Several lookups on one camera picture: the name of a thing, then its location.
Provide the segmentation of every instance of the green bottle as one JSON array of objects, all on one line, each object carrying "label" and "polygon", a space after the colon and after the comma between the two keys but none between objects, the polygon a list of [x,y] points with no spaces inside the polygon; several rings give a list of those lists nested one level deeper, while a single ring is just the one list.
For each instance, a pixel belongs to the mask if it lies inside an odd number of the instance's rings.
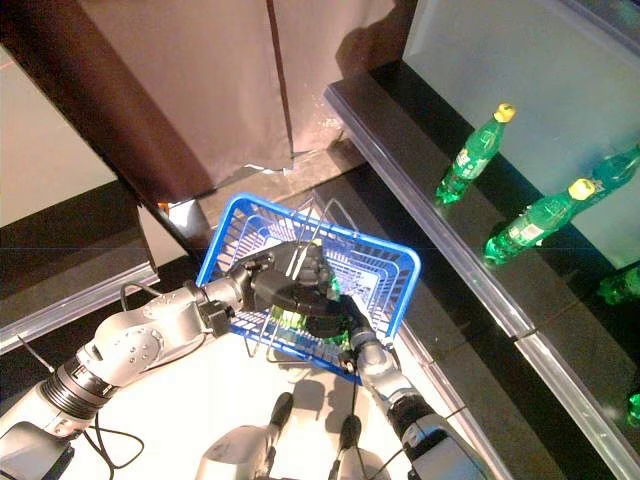
[{"label": "green bottle", "polygon": [[622,187],[633,178],[640,166],[640,145],[631,150],[605,158],[592,172],[590,180],[596,186],[596,193],[576,209],[576,214],[595,205],[614,190]]},{"label": "green bottle", "polygon": [[618,305],[639,299],[640,266],[602,280],[598,295],[603,297],[609,305]]},{"label": "green bottle", "polygon": [[501,103],[493,117],[467,138],[453,165],[436,189],[443,203],[455,203],[462,198],[471,182],[477,178],[493,156],[498,153],[504,127],[516,114],[516,107]]},{"label": "green bottle", "polygon": [[576,180],[566,192],[544,197],[516,218],[498,235],[491,237],[484,247],[484,255],[501,265],[511,257],[557,231],[571,220],[577,205],[595,192],[593,182],[585,178]]},{"label": "green bottle", "polygon": [[640,391],[632,393],[627,399],[627,423],[640,427]]}]

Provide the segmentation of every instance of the plastic basket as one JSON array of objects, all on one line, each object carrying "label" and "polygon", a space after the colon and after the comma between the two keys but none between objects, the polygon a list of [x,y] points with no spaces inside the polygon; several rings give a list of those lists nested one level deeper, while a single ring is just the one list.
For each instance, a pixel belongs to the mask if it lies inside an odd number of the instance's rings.
[{"label": "plastic basket", "polygon": [[[239,194],[228,202],[196,283],[203,285],[223,276],[237,260],[256,251],[283,241],[308,241],[316,230],[340,292],[359,298],[378,337],[390,341],[400,327],[420,273],[416,253],[338,225],[319,223],[318,219],[254,195]],[[268,309],[239,312],[232,319],[231,331],[344,374],[338,361],[341,347],[307,332],[282,328],[274,321],[265,325],[269,319]]]}]

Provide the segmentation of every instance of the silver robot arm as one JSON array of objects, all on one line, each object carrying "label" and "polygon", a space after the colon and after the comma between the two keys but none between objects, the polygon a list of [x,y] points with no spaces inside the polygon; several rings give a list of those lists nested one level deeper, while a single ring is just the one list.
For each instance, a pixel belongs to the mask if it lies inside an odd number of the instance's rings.
[{"label": "silver robot arm", "polygon": [[342,299],[351,317],[350,343],[362,385],[391,423],[411,461],[410,479],[491,479],[486,463],[427,404],[383,347],[351,298]]},{"label": "silver robot arm", "polygon": [[225,333],[242,306],[242,288],[225,277],[202,288],[185,284],[107,318],[73,358],[0,418],[0,479],[58,478],[51,472],[61,474],[71,460],[70,440],[118,389],[190,353],[205,335]]}]

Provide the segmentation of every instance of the table surface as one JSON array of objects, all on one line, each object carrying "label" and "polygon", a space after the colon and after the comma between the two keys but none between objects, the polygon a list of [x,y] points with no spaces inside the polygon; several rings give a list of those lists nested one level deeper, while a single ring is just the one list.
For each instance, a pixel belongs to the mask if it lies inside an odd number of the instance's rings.
[{"label": "table surface", "polygon": [[[397,338],[395,343],[405,374],[439,414],[450,415],[402,341]],[[116,473],[118,480],[195,478],[200,457],[212,443],[235,427],[266,424],[284,391],[294,392],[294,409],[277,445],[271,475],[326,479],[342,421],[350,413],[352,384],[307,364],[287,369],[270,363],[265,353],[263,346],[256,357],[249,358],[243,338],[228,334],[118,392],[101,410],[101,426],[135,434],[145,442],[143,454]],[[361,448],[386,461],[400,442],[362,388],[356,414],[363,424]],[[126,461],[138,448],[124,437],[107,433],[104,439],[115,463]],[[76,455],[64,480],[108,478],[104,462],[84,438],[73,446]],[[388,467],[394,479],[406,478],[408,470],[409,462],[402,455]]]}]

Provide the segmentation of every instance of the yellow bottle cap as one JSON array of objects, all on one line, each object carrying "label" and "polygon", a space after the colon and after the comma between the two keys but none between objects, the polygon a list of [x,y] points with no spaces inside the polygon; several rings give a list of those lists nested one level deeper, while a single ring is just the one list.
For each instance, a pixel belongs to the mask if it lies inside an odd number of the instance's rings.
[{"label": "yellow bottle cap", "polygon": [[569,187],[569,195],[575,200],[586,200],[595,192],[596,186],[586,178],[579,178]]},{"label": "yellow bottle cap", "polygon": [[498,109],[493,114],[493,118],[495,118],[500,123],[509,123],[513,120],[513,117],[516,116],[516,112],[518,110],[516,107],[511,105],[510,103],[501,103],[498,105]]}]

